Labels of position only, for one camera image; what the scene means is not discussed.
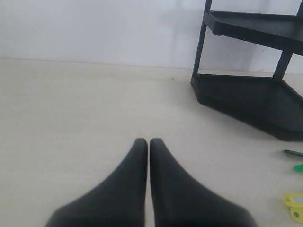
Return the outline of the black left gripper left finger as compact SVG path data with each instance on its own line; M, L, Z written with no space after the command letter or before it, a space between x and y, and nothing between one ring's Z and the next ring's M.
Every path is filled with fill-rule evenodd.
M57 209L48 227L143 227L148 145L134 141L119 166L87 194Z

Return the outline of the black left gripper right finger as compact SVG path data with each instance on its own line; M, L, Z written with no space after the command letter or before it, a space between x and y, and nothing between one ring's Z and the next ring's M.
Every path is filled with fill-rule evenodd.
M157 227L255 227L250 213L215 194L177 162L162 139L150 141L150 181Z

